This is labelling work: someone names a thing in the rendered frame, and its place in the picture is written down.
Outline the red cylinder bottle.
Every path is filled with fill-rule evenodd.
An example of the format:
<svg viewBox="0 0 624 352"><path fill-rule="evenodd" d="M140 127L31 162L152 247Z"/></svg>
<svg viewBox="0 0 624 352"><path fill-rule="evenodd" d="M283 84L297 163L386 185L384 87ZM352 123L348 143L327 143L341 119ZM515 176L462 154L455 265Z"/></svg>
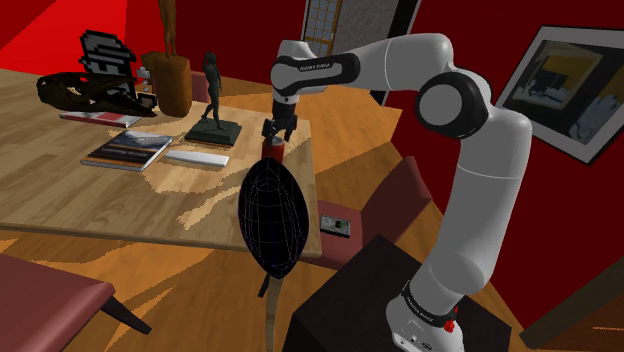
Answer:
<svg viewBox="0 0 624 352"><path fill-rule="evenodd" d="M284 158L285 141L279 136L267 137L262 144L262 157L273 158L282 163Z"/></svg>

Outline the framed wall picture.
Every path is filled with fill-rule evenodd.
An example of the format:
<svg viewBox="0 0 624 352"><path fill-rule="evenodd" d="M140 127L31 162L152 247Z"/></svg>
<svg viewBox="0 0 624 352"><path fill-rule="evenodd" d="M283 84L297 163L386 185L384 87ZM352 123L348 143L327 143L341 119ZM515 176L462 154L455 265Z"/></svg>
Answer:
<svg viewBox="0 0 624 352"><path fill-rule="evenodd" d="M541 26L496 105L592 164L624 130L624 29Z"/></svg>

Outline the white flat bar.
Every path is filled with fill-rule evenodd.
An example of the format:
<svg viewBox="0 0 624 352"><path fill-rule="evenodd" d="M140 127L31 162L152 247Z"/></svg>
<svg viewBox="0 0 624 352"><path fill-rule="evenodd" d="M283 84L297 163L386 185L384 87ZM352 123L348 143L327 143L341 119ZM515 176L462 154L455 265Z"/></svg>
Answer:
<svg viewBox="0 0 624 352"><path fill-rule="evenodd" d="M162 160L175 166L222 169L228 164L229 157L205 152L171 149L164 154Z"/></svg>

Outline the dark standing figure statue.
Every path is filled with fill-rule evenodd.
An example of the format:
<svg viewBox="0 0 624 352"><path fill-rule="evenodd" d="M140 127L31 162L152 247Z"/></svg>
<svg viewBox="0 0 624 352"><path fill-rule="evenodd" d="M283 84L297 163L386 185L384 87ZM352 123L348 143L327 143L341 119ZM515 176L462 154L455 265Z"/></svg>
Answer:
<svg viewBox="0 0 624 352"><path fill-rule="evenodd" d="M217 67L216 55L206 52L202 61L203 72L208 82L207 93L210 102L200 120L188 131L185 139L225 147L233 147L242 127L219 116L219 98L222 92L222 79Z"/></svg>

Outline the black white pixel figure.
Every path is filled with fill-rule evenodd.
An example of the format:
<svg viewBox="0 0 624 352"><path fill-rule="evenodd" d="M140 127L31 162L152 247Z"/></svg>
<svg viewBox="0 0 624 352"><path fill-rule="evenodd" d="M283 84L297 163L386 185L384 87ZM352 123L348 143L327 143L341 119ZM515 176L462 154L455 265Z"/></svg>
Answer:
<svg viewBox="0 0 624 352"><path fill-rule="evenodd" d="M116 35L86 30L80 36L80 42L84 54L79 62L87 72L133 78L131 64L136 62L136 55ZM108 88L107 93L121 94L149 108L157 105L157 98L154 95L136 93L133 82Z"/></svg>

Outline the dark animal skull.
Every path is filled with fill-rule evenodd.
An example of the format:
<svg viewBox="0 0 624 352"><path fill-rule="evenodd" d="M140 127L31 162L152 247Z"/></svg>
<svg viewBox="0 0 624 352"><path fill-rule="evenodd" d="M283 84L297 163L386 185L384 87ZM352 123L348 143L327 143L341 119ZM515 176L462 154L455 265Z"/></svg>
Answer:
<svg viewBox="0 0 624 352"><path fill-rule="evenodd" d="M42 103L68 112L110 112L138 117L155 117L146 107L129 95L108 91L127 83L132 85L132 76L88 73L59 72L42 76L37 80L37 93Z"/></svg>

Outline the black oval mesh shape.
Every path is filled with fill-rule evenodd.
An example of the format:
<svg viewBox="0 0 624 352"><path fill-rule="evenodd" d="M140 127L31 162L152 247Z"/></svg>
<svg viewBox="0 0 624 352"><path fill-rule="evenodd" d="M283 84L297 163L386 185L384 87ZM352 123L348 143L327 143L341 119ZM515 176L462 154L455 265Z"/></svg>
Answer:
<svg viewBox="0 0 624 352"><path fill-rule="evenodd" d="M263 297L271 279L282 279L301 258L309 235L309 213L301 188L276 159L257 161L242 181L238 221L243 240L265 278Z"/></svg>

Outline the maroon chair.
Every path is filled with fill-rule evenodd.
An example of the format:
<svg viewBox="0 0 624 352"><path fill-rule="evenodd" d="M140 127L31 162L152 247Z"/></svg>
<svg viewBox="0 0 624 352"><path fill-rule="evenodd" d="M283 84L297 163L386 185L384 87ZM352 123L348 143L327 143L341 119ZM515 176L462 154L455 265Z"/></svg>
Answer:
<svg viewBox="0 0 624 352"><path fill-rule="evenodd" d="M192 71L191 72L192 83L192 100L210 103L210 95L208 92L209 83L203 72Z"/></svg>

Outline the dark robot stand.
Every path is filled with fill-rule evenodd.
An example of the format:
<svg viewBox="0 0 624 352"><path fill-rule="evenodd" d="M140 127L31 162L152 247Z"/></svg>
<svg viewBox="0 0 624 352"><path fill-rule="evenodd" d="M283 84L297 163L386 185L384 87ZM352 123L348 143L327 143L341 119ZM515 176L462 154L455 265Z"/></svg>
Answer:
<svg viewBox="0 0 624 352"><path fill-rule="evenodd" d="M433 268L467 283L467 259L432 251ZM413 313L394 333L386 306L421 264L378 235L336 272L292 315L282 352L441 352L432 342L411 332ZM462 332L461 352L508 352L512 328L469 297L455 309L453 333Z"/></svg>

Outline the maroon bench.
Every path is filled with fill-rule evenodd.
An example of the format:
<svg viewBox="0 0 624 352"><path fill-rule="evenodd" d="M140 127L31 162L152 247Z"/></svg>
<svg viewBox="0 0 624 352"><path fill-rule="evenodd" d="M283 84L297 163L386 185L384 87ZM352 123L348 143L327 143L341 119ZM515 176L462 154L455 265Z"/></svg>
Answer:
<svg viewBox="0 0 624 352"><path fill-rule="evenodd" d="M114 294L108 282L0 254L0 352L62 352L99 311L149 334Z"/></svg>
<svg viewBox="0 0 624 352"><path fill-rule="evenodd" d="M319 216L348 222L349 235L340 236L322 229L321 256L301 260L338 270L378 235L397 242L431 200L415 159L408 156L379 184L362 209L320 200Z"/></svg>

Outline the dark cover book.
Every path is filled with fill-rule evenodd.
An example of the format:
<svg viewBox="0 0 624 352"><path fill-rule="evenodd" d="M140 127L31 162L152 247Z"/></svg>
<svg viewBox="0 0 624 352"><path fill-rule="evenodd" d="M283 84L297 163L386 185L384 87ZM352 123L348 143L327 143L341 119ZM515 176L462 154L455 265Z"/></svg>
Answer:
<svg viewBox="0 0 624 352"><path fill-rule="evenodd" d="M85 156L89 166L142 172L173 141L171 136L125 130Z"/></svg>

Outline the wooden table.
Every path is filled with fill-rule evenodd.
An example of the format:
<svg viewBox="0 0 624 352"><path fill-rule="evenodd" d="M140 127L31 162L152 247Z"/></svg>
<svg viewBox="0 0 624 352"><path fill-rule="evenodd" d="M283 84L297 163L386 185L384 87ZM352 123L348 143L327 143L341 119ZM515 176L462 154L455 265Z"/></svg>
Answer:
<svg viewBox="0 0 624 352"><path fill-rule="evenodd" d="M276 352L257 294L264 273L237 219L269 87L225 80L221 115L242 126L225 167L159 157L133 172L84 165L115 129L61 119L35 84L0 70L0 253L108 281L152 329L101 313L66 352Z"/></svg>

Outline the red white book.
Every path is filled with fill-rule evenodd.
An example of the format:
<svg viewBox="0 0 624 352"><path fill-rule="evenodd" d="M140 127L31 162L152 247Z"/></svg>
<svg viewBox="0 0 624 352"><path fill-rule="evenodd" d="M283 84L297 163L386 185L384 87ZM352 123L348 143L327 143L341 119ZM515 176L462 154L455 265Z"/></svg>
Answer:
<svg viewBox="0 0 624 352"><path fill-rule="evenodd" d="M140 120L140 117L138 116L122 115L111 112L62 112L60 117L65 120L120 128L128 128Z"/></svg>

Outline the grey door with lattice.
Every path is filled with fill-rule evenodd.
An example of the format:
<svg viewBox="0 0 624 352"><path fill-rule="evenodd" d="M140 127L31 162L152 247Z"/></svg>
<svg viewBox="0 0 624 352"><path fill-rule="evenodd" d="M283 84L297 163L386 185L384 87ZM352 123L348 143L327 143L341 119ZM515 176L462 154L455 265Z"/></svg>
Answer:
<svg viewBox="0 0 624 352"><path fill-rule="evenodd" d="M330 80L299 93L318 94L342 79L361 78L364 60L359 52L376 43L387 44L394 37L412 31L422 0L306 0L301 40L312 54L331 61Z"/></svg>

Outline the brown wooden sculpture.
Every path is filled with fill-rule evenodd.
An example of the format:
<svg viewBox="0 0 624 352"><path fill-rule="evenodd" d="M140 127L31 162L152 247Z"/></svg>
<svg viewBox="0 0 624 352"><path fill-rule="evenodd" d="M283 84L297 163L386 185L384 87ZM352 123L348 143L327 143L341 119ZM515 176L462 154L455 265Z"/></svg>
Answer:
<svg viewBox="0 0 624 352"><path fill-rule="evenodd" d="M172 117L185 117L192 106L190 62L176 50L176 0L157 0L163 25L163 52L148 52L141 56L149 72L152 92L156 94L160 111Z"/></svg>

